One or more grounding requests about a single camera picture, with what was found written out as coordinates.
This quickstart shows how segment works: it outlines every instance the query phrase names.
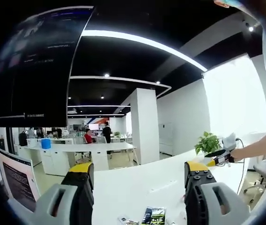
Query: blue container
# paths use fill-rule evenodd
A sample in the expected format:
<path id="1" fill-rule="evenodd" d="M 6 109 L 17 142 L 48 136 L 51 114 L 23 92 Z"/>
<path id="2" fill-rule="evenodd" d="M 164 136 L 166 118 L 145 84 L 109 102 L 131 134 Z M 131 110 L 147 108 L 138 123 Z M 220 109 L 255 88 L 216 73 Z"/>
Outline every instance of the blue container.
<path id="1" fill-rule="evenodd" d="M 50 139 L 48 139 L 48 138 L 42 139 L 41 140 L 41 147 L 43 149 L 50 149 L 51 148 Z"/>

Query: white table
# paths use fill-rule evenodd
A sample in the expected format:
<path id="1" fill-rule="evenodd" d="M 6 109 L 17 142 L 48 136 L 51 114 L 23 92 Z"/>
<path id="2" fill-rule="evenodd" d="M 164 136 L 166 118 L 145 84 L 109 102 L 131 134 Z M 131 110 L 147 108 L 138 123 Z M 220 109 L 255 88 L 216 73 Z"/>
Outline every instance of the white table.
<path id="1" fill-rule="evenodd" d="M 142 220 L 148 206 L 166 207 L 166 219 L 185 225 L 184 163 L 200 162 L 191 150 L 183 154 L 145 165 L 94 173 L 94 206 L 92 225 L 117 224 L 119 216 L 126 215 L 135 221 Z M 213 167 L 216 181 L 224 182 L 236 193 L 243 184 L 249 159 L 224 167 Z"/>
<path id="2" fill-rule="evenodd" d="M 44 172 L 51 175 L 65 176 L 75 163 L 75 152 L 91 152 L 94 171 L 108 170 L 107 151 L 132 149 L 135 158 L 135 147 L 126 142 L 101 144 L 52 144 L 50 149 L 41 147 L 22 147 L 29 150 L 38 150 L 41 155 Z"/>

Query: person in red shirt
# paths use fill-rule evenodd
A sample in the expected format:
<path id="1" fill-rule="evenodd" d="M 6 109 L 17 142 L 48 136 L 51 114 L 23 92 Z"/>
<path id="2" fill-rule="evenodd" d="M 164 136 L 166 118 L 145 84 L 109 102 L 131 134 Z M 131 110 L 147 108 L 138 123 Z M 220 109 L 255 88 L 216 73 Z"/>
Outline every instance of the person in red shirt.
<path id="1" fill-rule="evenodd" d="M 85 137 L 86 142 L 87 142 L 88 144 L 93 143 L 93 141 L 92 141 L 92 137 L 91 137 L 91 134 L 92 134 L 91 130 L 90 130 L 90 129 L 86 129 L 86 134 L 84 135 L 84 137 Z"/>

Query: cable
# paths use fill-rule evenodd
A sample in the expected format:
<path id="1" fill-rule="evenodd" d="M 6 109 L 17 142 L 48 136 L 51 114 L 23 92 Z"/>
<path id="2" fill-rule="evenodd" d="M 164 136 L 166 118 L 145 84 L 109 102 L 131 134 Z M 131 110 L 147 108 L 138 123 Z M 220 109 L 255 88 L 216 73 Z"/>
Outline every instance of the cable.
<path id="1" fill-rule="evenodd" d="M 242 144 L 242 147 L 244 148 L 244 144 L 243 144 L 243 142 L 242 142 L 242 140 L 240 138 L 236 138 L 236 141 L 240 141 L 241 144 Z M 240 181 L 239 186 L 238 186 L 237 194 L 239 193 L 239 189 L 240 189 L 240 186 L 241 186 L 241 183 L 242 183 L 242 178 L 243 178 L 243 175 L 244 175 L 244 163 L 245 163 L 245 158 L 243 159 L 242 176 L 241 176 L 241 181 Z"/>

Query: potted plant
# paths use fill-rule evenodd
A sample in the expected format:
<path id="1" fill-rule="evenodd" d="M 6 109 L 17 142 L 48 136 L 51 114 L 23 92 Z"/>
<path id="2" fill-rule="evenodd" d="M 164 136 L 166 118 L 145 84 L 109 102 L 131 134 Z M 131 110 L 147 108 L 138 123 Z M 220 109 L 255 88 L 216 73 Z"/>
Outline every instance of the potted plant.
<path id="1" fill-rule="evenodd" d="M 219 150 L 221 145 L 216 135 L 205 131 L 204 136 L 199 137 L 199 142 L 194 147 L 196 154 L 202 151 L 206 156 L 209 153 Z"/>
<path id="2" fill-rule="evenodd" d="M 120 132 L 119 131 L 114 132 L 114 137 L 120 138 Z"/>

